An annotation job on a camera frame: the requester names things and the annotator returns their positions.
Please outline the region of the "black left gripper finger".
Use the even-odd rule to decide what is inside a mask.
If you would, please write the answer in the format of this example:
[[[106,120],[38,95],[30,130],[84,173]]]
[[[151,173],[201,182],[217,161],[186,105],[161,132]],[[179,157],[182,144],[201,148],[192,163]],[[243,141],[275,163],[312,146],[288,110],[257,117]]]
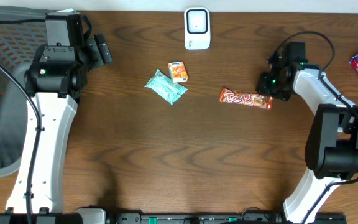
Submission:
[[[94,35],[95,41],[97,43],[99,53],[101,55],[102,61],[104,64],[112,63],[111,51],[108,47],[106,39],[103,34]]]
[[[103,56],[99,49],[99,40],[96,36],[90,37],[86,41],[88,51],[89,68],[96,69],[104,66]]]

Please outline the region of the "orange brown snack bar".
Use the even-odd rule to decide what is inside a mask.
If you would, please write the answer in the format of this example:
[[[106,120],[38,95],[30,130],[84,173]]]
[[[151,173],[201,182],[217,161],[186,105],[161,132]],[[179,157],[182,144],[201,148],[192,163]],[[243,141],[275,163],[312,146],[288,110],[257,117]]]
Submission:
[[[219,94],[219,102],[247,105],[270,110],[272,108],[273,98],[271,96],[264,96],[256,93],[236,92],[223,87]]]

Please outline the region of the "teal snack bar wrapper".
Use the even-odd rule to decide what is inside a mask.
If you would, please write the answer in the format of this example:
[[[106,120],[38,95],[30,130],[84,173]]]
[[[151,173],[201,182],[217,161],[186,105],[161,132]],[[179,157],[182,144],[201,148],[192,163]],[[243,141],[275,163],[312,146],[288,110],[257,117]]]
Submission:
[[[174,103],[185,94],[188,89],[181,84],[173,83],[171,78],[162,73],[159,69],[155,75],[146,83],[145,88],[150,88],[165,101],[174,105]]]

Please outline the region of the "small orange tissue pack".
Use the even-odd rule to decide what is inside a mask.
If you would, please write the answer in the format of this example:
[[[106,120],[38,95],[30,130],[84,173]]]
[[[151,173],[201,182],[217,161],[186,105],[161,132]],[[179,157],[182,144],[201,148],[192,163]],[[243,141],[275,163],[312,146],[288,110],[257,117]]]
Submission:
[[[183,62],[171,62],[168,64],[168,69],[173,83],[188,81],[188,74]]]

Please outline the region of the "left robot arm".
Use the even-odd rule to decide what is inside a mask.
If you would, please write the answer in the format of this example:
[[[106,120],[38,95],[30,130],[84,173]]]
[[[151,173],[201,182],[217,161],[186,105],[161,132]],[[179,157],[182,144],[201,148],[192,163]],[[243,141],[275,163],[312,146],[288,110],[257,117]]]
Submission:
[[[63,211],[63,167],[70,128],[86,74],[112,62],[106,39],[83,30],[88,18],[72,9],[45,16],[46,43],[36,50],[19,90],[27,129],[15,186],[0,223],[109,223],[107,211]]]

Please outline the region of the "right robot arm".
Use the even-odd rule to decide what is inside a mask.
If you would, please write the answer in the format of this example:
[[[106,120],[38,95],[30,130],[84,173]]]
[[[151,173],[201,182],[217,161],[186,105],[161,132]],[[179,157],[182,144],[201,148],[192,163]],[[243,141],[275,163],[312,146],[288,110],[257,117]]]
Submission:
[[[358,182],[358,106],[328,80],[323,67],[309,63],[303,42],[278,46],[260,75],[257,93],[287,101],[300,96],[314,114],[305,145],[307,169],[284,200],[290,223],[313,223],[334,190]]]

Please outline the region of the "white barcode scanner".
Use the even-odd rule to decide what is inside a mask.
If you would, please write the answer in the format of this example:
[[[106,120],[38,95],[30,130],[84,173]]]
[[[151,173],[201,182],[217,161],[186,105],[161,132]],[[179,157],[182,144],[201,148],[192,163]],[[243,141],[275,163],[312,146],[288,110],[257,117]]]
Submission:
[[[184,12],[185,48],[208,49],[211,43],[210,13],[205,7],[191,7]]]

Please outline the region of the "grey plastic mesh basket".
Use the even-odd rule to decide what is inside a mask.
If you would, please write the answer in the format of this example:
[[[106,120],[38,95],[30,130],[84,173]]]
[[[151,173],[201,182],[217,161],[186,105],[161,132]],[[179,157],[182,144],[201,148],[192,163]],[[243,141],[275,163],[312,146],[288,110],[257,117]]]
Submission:
[[[48,10],[0,6],[0,177],[20,166],[27,127],[26,98],[7,77],[20,84],[37,48],[47,40]]]

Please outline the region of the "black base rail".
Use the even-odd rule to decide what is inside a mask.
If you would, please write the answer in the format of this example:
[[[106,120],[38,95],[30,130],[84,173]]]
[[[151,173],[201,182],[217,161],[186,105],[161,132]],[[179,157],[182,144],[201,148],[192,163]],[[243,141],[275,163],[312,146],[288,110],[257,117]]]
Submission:
[[[220,224],[220,223],[315,223],[347,224],[341,213],[308,213],[305,209],[283,207],[278,211],[250,207],[241,213],[142,213],[127,211],[110,214],[109,224]]]

